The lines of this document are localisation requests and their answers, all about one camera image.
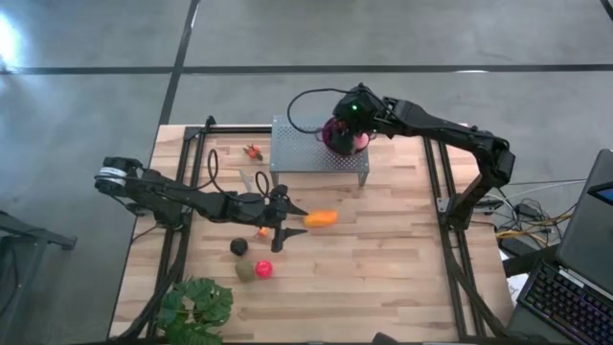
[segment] red ball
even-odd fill
[[[272,264],[268,261],[260,261],[256,264],[256,274],[260,278],[269,278],[272,275]]]

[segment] computer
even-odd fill
[[[556,259],[536,264],[508,331],[613,345],[613,151],[599,152]]]

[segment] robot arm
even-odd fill
[[[362,83],[341,99],[332,114],[355,133],[377,132],[390,138],[420,135],[471,152],[480,174],[462,194],[450,198],[444,218],[450,229],[467,229],[475,204],[490,189],[500,188],[511,180],[515,156],[505,139],[476,126],[460,126],[437,118],[409,101],[381,100]]]
[[[283,249],[286,238],[306,231],[281,228],[287,214],[307,215],[307,212],[291,203],[285,185],[273,188],[267,195],[225,191],[204,193],[199,191],[200,188],[185,186],[156,170],[145,169],[138,160],[106,157],[96,176],[95,187],[117,200],[119,197],[131,199],[133,203],[124,204],[128,211],[141,216],[141,211],[149,210],[158,224],[171,229],[183,226],[189,208],[211,222],[272,228],[275,230],[271,246],[273,252]]]

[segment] wooden tabletop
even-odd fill
[[[175,177],[183,131],[183,126],[160,127],[152,169]],[[250,144],[261,148],[262,162],[243,152]],[[268,172],[269,134],[208,135],[201,182],[208,179],[210,149],[219,154],[217,182],[227,191],[245,192],[239,171],[252,181],[257,171]],[[371,172],[363,189],[354,173],[281,174],[295,204],[308,211],[338,210],[339,221],[290,238],[280,253],[270,251],[270,239],[254,238],[254,227],[194,216],[185,275],[232,288],[232,317],[220,329],[224,341],[370,342],[377,332],[398,341],[457,338],[422,140],[379,136],[369,154]],[[458,149],[449,148],[449,156],[460,192],[477,174],[476,164]],[[188,161],[186,184],[193,159]],[[140,218],[135,235],[152,224],[152,218]],[[284,226],[302,224],[290,217]],[[237,237],[249,241],[249,260],[274,265],[273,278],[238,280],[237,257],[229,250]],[[466,237],[478,290],[507,324],[511,297],[492,229],[474,225]],[[162,242],[163,230],[156,229],[131,246],[111,335],[124,331],[151,296]],[[464,308],[471,329],[465,296]]]

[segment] concrete floor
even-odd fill
[[[5,0],[9,67],[173,66],[190,0]],[[202,0],[186,66],[613,63],[598,0]],[[1,75],[0,209],[77,236],[50,248],[22,344],[104,339],[133,217],[93,188],[106,155],[147,162],[170,74]],[[613,148],[613,72],[184,75],[171,124],[265,124],[313,87],[364,81],[379,95],[507,138],[513,182],[584,178]],[[336,95],[297,103],[328,114]],[[509,195],[531,186],[509,186]],[[582,185],[526,195],[551,214]]]

